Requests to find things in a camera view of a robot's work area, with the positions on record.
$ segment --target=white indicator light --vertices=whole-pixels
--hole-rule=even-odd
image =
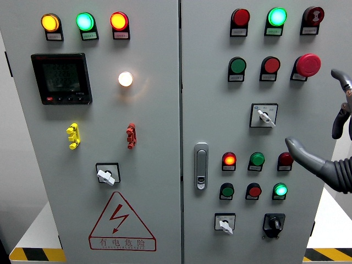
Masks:
[[[119,75],[119,83],[122,86],[128,87],[132,84],[133,76],[128,71],[124,71]]]

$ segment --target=green indicator light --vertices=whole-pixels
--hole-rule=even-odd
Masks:
[[[287,187],[283,183],[278,183],[277,185],[275,185],[274,191],[275,191],[276,195],[283,196],[287,193]]]
[[[287,18],[286,10],[281,7],[275,7],[269,12],[268,20],[273,26],[281,26]]]
[[[82,31],[91,30],[94,26],[94,19],[89,13],[80,13],[76,18],[77,26]]]
[[[226,187],[226,188],[224,188],[224,189],[222,190],[223,196],[226,196],[226,197],[232,196],[233,193],[234,193],[234,191],[233,191],[233,189],[230,188],[230,187]]]
[[[261,166],[264,164],[265,158],[263,153],[257,152],[252,154],[252,156],[250,157],[250,161],[255,166]]]
[[[246,68],[246,63],[242,59],[235,59],[231,63],[231,70],[234,73],[241,73],[245,70],[245,68]]]

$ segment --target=illuminated green light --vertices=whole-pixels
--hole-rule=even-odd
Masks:
[[[286,10],[281,7],[275,7],[271,9],[268,20],[273,26],[281,26],[285,23],[287,18]]]
[[[274,187],[275,193],[278,196],[283,196],[287,193],[287,186],[283,183],[278,183]]]
[[[94,19],[89,13],[80,13],[76,18],[77,26],[80,30],[88,31],[94,26]]]

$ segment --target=lightning bolt symbol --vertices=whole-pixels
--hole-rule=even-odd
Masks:
[[[115,219],[119,219],[119,218],[123,218],[121,223],[119,224],[119,226],[117,226],[116,228],[114,228],[113,230],[113,234],[115,234],[118,231],[118,228],[122,225],[122,223],[126,220],[126,218],[129,216],[129,214],[125,214],[123,216],[116,216],[116,214],[120,211],[120,209],[122,208],[122,204],[119,204],[116,208],[116,210],[114,211],[114,213],[112,214],[112,216],[110,217],[110,220],[115,220]]]

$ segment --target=red indicator light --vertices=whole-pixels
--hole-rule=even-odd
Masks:
[[[264,68],[268,73],[275,73],[280,68],[280,61],[277,58],[270,58],[265,62]]]
[[[321,7],[308,7],[303,14],[307,25],[318,26],[324,19],[324,10]]]
[[[237,9],[232,19],[237,26],[245,26],[249,22],[250,14],[247,9]]]
[[[222,156],[222,161],[226,166],[233,166],[236,163],[236,155],[232,152],[227,152]]]
[[[279,162],[281,166],[292,166],[293,158],[289,152],[284,152],[280,154]]]
[[[259,195],[261,195],[261,193],[262,193],[262,190],[258,187],[254,187],[249,190],[249,195],[252,197],[258,197]]]
[[[297,72],[304,77],[311,77],[317,74],[320,70],[320,66],[320,58],[313,53],[303,55],[296,63]]]
[[[118,31],[124,30],[128,26],[128,18],[123,12],[115,12],[110,17],[110,23],[114,29]]]

